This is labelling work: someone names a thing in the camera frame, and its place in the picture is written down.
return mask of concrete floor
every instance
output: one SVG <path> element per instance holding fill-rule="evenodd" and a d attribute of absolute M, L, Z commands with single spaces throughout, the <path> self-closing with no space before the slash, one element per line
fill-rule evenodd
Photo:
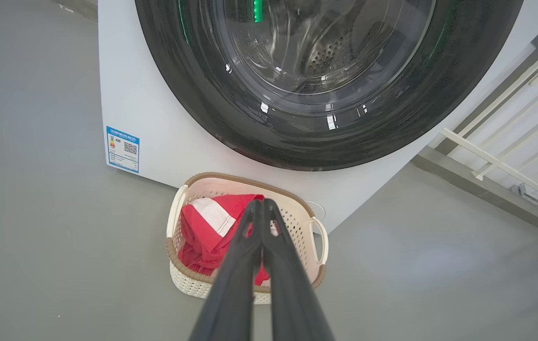
<path fill-rule="evenodd" d="M 104 164 L 94 22 L 0 2 L 0 340 L 185 340 L 175 189 Z M 538 340 L 538 229 L 405 167 L 330 235 L 338 340 Z M 271 339 L 270 307 L 254 339 Z"/>

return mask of front-load washing machine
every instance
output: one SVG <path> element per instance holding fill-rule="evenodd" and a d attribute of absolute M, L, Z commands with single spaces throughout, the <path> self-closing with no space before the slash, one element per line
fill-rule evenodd
<path fill-rule="evenodd" d="M 538 0 L 98 9 L 107 164 L 175 187 L 208 171 L 262 181 L 309 201 L 328 231 L 538 34 Z"/>

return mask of laundry basket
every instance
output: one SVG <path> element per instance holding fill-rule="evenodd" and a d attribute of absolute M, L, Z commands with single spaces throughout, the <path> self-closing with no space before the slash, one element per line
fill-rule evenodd
<path fill-rule="evenodd" d="M 313 289 L 321 284 L 328 259 L 328 233 L 305 201 L 290 192 L 258 181 L 221 173 L 201 173 L 186 181 L 185 185 L 176 192 L 167 220 L 165 248 L 170 257 L 172 281 L 180 291 L 187 295 L 206 298 L 214 283 L 214 277 L 193 272 L 178 258 L 178 251 L 184 246 L 184 238 L 180 231 L 180 211 L 184 205 L 195 199 L 226 194 L 262 194 L 265 198 L 273 199 L 280 208 L 284 222 L 288 225 L 288 232 Z M 316 225 L 321 232 L 321 259 L 317 259 L 313 225 Z M 264 283 L 263 286 L 255 285 L 254 294 L 254 304 L 270 304 L 270 281 L 266 287 Z"/>

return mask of basket rim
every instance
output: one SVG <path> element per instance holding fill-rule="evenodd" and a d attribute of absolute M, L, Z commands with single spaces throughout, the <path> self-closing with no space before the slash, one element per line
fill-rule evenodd
<path fill-rule="evenodd" d="M 297 203 L 299 203 L 303 208 L 305 208 L 305 211 L 309 214 L 309 218 L 313 218 L 315 216 L 311 207 L 305 202 L 305 200 L 301 199 L 301 197 L 291 192 L 288 192 L 286 190 L 283 190 L 281 188 L 271 186 L 270 184 L 262 183 L 260 181 L 255 181 L 255 180 L 246 179 L 242 177 L 236 177 L 234 175 L 229 175 L 225 173 L 206 172 L 206 173 L 199 173 L 197 175 L 190 177 L 187 181 L 185 181 L 184 184 L 188 187 L 191 187 L 193 183 L 200 181 L 201 179 L 211 179 L 211 178 L 230 180 L 234 182 L 249 184 L 251 186 L 256 186 L 262 189 L 270 190 L 271 192 L 281 194 L 282 196 L 290 197 L 294 199 L 295 201 L 297 201 Z M 176 251 L 176 248 L 174 247 L 174 242 L 171 237 L 168 237 L 165 240 L 165 250 L 167 251 L 167 255 L 170 257 L 170 261 L 176 267 L 176 270 L 178 270 L 180 273 L 184 274 L 185 276 L 193 280 L 201 281 L 202 283 L 208 283 L 208 284 L 214 283 L 214 277 L 206 276 L 206 275 L 200 274 L 199 272 L 194 272 L 193 270 L 187 268 L 182 263 L 182 261 L 180 261 L 178 257 L 178 252 Z M 317 287 L 319 287 L 319 285 L 323 282 L 325 274 L 326 274 L 326 265 L 321 264 L 319 266 L 319 272 L 317 272 L 317 277 L 311 284 L 313 289 L 316 289 Z M 263 287 L 260 285 L 254 285 L 254 292 L 270 293 L 271 288 Z"/>
<path fill-rule="evenodd" d="M 305 211 L 309 214 L 309 218 L 313 218 L 315 216 L 315 213 L 311 209 L 308 203 L 306 203 L 305 200 L 303 200 L 301 197 L 295 195 L 292 192 L 288 192 L 286 190 L 283 190 L 279 187 L 272 186 L 270 184 L 262 183 L 260 181 L 250 180 L 242 177 L 236 177 L 234 175 L 229 175 L 225 173 L 216 173 L 216 172 L 206 172 L 206 173 L 199 173 L 197 175 L 194 175 L 190 177 L 187 181 L 185 181 L 184 184 L 191 187 L 191 185 L 201 179 L 208 179 L 208 178 L 215 178 L 215 179 L 223 179 L 223 180 L 230 180 L 234 182 L 239 182 L 243 184 L 249 184 L 251 186 L 260 187 L 262 189 L 270 190 L 271 192 L 275 192 L 277 194 L 281 194 L 282 196 L 290 197 L 297 201 L 299 204 L 301 204 L 302 207 L 305 208 Z"/>

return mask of red and white fabric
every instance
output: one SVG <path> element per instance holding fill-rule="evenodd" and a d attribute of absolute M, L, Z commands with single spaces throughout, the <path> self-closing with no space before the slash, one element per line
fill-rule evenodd
<path fill-rule="evenodd" d="M 185 244 L 178 253 L 182 263 L 195 272 L 211 276 L 229 249 L 243 211 L 255 199 L 264 197 L 247 194 L 199 198 L 182 207 L 180 224 Z M 269 275 L 261 267 L 254 283 L 261 285 L 268 279 Z"/>

